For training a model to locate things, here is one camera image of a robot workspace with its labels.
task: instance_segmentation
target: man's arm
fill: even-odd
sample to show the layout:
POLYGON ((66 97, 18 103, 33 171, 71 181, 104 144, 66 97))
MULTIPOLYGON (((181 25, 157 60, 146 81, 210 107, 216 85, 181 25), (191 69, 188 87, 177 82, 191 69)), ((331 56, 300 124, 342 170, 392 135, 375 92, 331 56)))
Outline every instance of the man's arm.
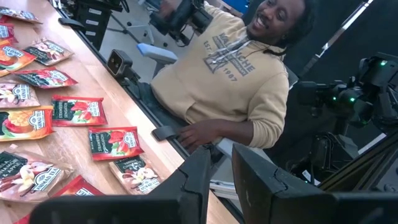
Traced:
POLYGON ((199 121, 182 128, 179 140, 184 147, 189 147, 190 151, 219 137, 251 147, 270 148, 282 134, 288 92, 287 74, 278 74, 253 96, 249 103, 249 121, 199 121))

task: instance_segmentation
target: wooden table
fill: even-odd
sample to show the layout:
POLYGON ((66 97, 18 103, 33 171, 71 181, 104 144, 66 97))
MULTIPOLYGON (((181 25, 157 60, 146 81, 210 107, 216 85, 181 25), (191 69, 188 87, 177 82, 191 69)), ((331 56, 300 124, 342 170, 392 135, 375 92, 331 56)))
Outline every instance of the wooden table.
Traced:
MULTIPOLYGON (((71 88, 56 90, 36 89, 42 105, 51 105, 54 94, 67 96, 103 97, 103 106, 108 126, 137 126, 139 140, 147 157, 152 161, 159 175, 167 178, 183 159, 167 142, 157 142, 151 135, 155 126, 133 102, 116 80, 103 67, 83 41, 69 28, 58 23, 60 15, 46 0, 0 0, 0 6, 33 12, 43 24, 10 19, 15 24, 15 35, 19 43, 15 46, 23 49, 32 41, 46 37, 72 50, 72 58, 60 62, 57 68, 67 72, 79 84, 71 88)), ((44 68, 33 62, 23 70, 44 68)), ((0 78, 0 82, 11 80, 12 75, 0 78)), ((105 194, 126 194, 121 184, 111 173, 108 162, 93 162, 88 141, 87 127, 54 128, 55 133, 37 141, 15 141, 20 148, 32 151, 52 159, 67 162, 75 172, 66 181, 58 184, 50 193, 60 190, 74 177, 81 174, 89 183, 105 194)), ((9 147, 11 142, 0 143, 0 150, 9 147)), ((0 201, 0 223, 10 224, 30 213, 34 205, 0 201)), ((237 223, 223 204, 210 192, 208 204, 208 223, 237 223)))

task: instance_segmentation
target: strawberry tea packet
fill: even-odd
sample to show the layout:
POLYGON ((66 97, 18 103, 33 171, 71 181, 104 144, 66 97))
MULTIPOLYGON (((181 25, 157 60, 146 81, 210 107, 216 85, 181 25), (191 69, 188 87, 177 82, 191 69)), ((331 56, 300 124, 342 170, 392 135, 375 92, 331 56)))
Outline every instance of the strawberry tea packet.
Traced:
POLYGON ((104 98, 58 96, 52 98, 52 119, 55 126, 93 126, 107 124, 104 98))
MULTIPOLYGON (((62 195, 93 196, 93 195, 104 195, 104 194, 95 187, 93 187, 82 176, 79 175, 52 197, 57 197, 62 195)), ((29 218, 30 214, 25 216, 24 218, 21 218, 19 221, 14 222, 14 224, 29 224, 29 218)))
POLYGON ((137 127, 89 128, 88 132, 95 161, 133 157, 144 152, 139 145, 137 127))
POLYGON ((13 72, 21 80, 40 88, 58 88, 63 86, 76 85, 74 79, 68 74, 57 70, 55 67, 45 68, 41 70, 30 70, 13 72))
POLYGON ((0 14, 31 23, 41 24, 39 19, 33 13, 28 11, 13 10, 7 7, 0 7, 0 14))
POLYGON ((9 40, 10 43, 18 43, 14 37, 14 25, 0 22, 0 41, 9 40))

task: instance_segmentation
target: black device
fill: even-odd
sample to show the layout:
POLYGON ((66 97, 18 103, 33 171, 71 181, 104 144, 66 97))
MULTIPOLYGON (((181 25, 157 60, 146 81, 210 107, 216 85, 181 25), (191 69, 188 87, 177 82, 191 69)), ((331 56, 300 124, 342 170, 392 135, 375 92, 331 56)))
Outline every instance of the black device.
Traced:
POLYGON ((323 181, 358 156, 355 143, 345 137, 348 125, 361 128, 373 122, 388 133, 398 125, 398 58, 378 53, 362 59, 359 72, 348 83, 317 84, 299 82, 298 102, 311 106, 314 117, 324 107, 336 116, 331 133, 313 137, 310 154, 291 168, 291 173, 309 180, 323 181))
MULTIPOLYGON (((232 164, 247 224, 398 222, 397 194, 324 192, 240 144, 232 164)), ((30 223, 205 223, 209 167, 210 152, 199 148, 149 195, 53 198, 34 209, 30 223)))
POLYGON ((132 69, 131 58, 122 50, 112 50, 106 66, 117 80, 128 78, 136 83, 140 79, 140 76, 132 69))
POLYGON ((194 30, 201 34, 212 20, 213 17, 203 7, 203 0, 180 0, 180 4, 171 15, 165 18, 160 11, 153 12, 149 23, 161 34, 169 34, 174 40, 180 40, 184 45, 188 45, 192 38, 189 39, 182 33, 183 27, 191 22, 194 30))

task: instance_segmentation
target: hoodie print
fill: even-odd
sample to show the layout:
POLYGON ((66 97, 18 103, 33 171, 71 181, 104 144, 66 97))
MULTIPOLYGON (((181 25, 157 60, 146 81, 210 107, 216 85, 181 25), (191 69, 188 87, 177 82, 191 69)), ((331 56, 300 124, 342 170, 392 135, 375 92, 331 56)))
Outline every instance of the hoodie print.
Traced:
POLYGON ((225 33, 214 36, 212 38, 213 42, 217 46, 218 50, 211 48, 209 40, 205 41, 203 44, 205 48, 213 52, 209 56, 203 59, 207 67, 212 73, 216 71, 223 72, 231 81, 237 81, 236 73, 240 73, 242 77, 249 74, 251 71, 255 70, 253 65, 245 58, 241 53, 241 49, 249 44, 249 40, 241 39, 234 43, 228 43, 229 39, 225 33), (231 64, 235 67, 236 71, 231 71, 231 67, 226 67, 225 65, 231 64))

